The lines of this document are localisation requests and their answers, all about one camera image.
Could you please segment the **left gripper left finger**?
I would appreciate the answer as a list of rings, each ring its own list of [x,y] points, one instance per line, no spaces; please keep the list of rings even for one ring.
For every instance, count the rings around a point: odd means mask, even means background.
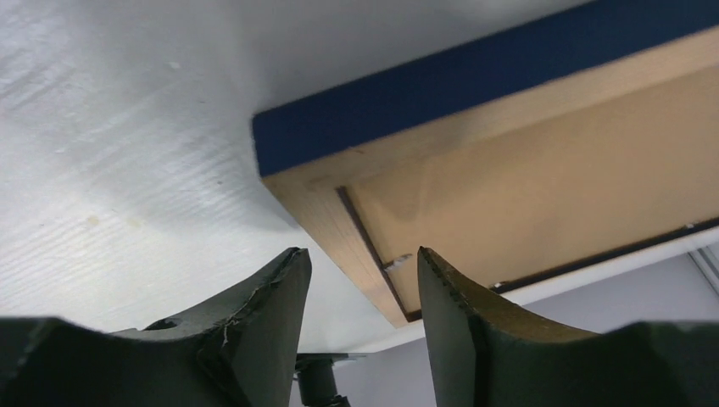
[[[1,320],[4,406],[285,406],[312,266],[288,248],[247,279],[142,329]]]

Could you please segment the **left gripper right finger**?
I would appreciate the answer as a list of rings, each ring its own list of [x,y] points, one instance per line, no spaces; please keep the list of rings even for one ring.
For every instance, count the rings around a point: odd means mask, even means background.
[[[718,326],[637,322],[598,334],[537,315],[430,248],[417,254],[439,406],[715,406]]]

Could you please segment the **blue wooden photo frame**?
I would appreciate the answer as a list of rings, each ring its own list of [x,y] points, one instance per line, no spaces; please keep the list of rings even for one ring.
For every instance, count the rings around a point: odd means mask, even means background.
[[[262,182],[396,327],[420,246],[503,292],[718,228],[718,4],[594,1],[253,117]]]

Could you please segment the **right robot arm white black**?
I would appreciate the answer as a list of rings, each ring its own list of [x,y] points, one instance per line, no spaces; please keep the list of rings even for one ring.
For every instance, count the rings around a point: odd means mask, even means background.
[[[362,353],[298,354],[294,377],[303,406],[349,407],[348,398],[337,390],[333,366],[365,356]]]

